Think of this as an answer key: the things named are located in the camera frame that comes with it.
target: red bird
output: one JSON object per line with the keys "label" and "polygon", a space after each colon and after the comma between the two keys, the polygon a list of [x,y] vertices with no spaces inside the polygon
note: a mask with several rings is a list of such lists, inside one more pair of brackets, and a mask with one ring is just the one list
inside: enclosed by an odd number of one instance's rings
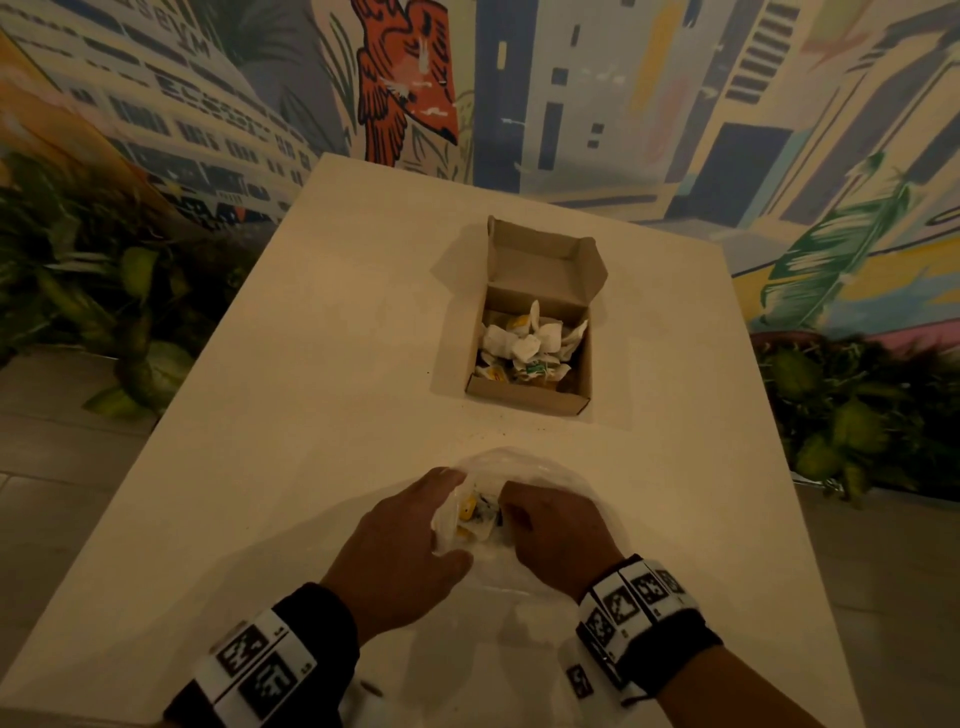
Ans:
{"label": "red bird", "polygon": [[453,144],[460,130],[450,73],[450,24],[433,0],[350,0],[363,23],[357,51],[357,120],[367,129],[367,161],[394,166],[407,116]]}

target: hand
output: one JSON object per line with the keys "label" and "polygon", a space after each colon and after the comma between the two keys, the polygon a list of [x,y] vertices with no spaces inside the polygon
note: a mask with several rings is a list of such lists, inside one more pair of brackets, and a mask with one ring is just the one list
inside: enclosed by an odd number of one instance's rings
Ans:
{"label": "hand", "polygon": [[362,646],[446,599],[473,565],[466,551],[433,553],[430,520],[466,476],[434,468],[364,516],[320,583],[347,605]]}
{"label": "hand", "polygon": [[623,561],[589,498],[510,481],[500,508],[513,529],[520,563],[576,602],[601,573]]}

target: open cardboard box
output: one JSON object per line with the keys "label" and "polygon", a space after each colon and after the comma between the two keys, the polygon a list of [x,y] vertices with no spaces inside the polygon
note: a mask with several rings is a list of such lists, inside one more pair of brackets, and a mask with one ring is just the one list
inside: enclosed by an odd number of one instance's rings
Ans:
{"label": "open cardboard box", "polygon": [[577,415],[590,402],[592,322],[557,390],[492,381],[475,373],[482,325],[496,314],[517,316],[540,301],[540,315],[574,328],[590,318],[590,302],[607,281],[607,268],[592,237],[540,232],[493,217],[487,219],[487,295],[477,312],[470,348],[467,393],[488,400]]}

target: painted wall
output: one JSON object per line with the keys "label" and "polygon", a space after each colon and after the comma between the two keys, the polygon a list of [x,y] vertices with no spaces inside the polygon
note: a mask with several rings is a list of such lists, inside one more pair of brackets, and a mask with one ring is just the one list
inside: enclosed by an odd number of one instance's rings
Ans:
{"label": "painted wall", "polygon": [[713,240],[754,331],[960,343],[960,2],[4,0],[0,27],[3,149],[209,226],[278,222],[350,154]]}

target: tile floor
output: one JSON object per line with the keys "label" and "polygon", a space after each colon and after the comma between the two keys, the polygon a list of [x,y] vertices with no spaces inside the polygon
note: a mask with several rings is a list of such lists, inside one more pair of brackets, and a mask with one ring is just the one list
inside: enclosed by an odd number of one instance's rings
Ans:
{"label": "tile floor", "polygon": [[[44,351],[0,371],[0,676],[146,442],[80,405],[108,360]],[[869,728],[960,716],[960,506],[798,492]],[[4,728],[66,725],[0,710]]]}

